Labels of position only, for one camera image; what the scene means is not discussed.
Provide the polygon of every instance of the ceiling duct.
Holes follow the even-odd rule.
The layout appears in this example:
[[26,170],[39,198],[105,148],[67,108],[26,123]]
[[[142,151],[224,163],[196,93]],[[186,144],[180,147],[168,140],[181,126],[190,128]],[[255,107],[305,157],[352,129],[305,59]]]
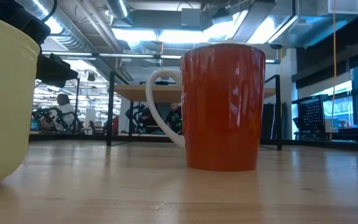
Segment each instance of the ceiling duct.
[[[39,19],[45,17],[45,12],[48,13],[53,6],[53,1],[50,0],[16,0],[21,4],[29,13],[33,14]],[[58,37],[53,37],[54,40],[62,44],[67,50],[71,52],[95,52],[96,49],[91,43],[84,37],[84,35],[78,30],[73,22],[64,14],[59,7],[56,8],[56,12],[51,19],[56,20],[55,26],[57,30],[61,30]],[[102,59],[97,58],[91,61],[97,69],[102,72],[102,76],[109,80],[109,74],[112,67],[104,62]]]
[[255,0],[248,10],[233,40],[247,42],[256,29],[263,23],[276,5],[277,0]]
[[123,19],[129,15],[130,7],[126,0],[106,0],[107,7],[115,19]]

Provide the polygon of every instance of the exposed ductwork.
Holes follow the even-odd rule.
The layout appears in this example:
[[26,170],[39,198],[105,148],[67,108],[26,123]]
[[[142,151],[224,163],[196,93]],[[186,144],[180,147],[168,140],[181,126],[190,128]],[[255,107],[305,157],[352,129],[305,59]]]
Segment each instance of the exposed ductwork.
[[[27,11],[39,19],[45,17],[45,11],[50,11],[53,6],[51,0],[16,0]],[[59,7],[57,7],[53,18],[57,21],[59,28],[62,28],[59,35],[53,37],[67,50],[71,52],[95,52],[95,47],[85,38],[85,36],[78,30],[73,22],[64,14]],[[100,58],[91,62],[97,69],[102,72],[105,79],[109,80],[109,73],[113,69],[105,61]]]
[[126,0],[106,0],[107,7],[115,19],[123,19],[129,15],[130,6]]

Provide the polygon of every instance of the white mug handle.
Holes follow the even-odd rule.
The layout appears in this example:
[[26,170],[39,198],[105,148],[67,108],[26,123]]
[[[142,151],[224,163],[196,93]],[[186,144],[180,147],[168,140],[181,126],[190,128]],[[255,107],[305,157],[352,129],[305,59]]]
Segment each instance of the white mug handle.
[[182,80],[181,80],[181,73],[178,70],[174,69],[160,69],[155,72],[153,72],[146,83],[146,100],[147,104],[149,105],[149,110],[152,113],[152,116],[157,122],[157,124],[160,126],[162,131],[179,147],[185,148],[185,138],[174,131],[172,131],[168,125],[165,124],[165,122],[160,117],[159,113],[157,112],[157,109],[154,105],[154,99],[153,99],[153,86],[156,79],[160,77],[170,77],[174,79],[174,81],[177,83],[178,86],[181,86]]

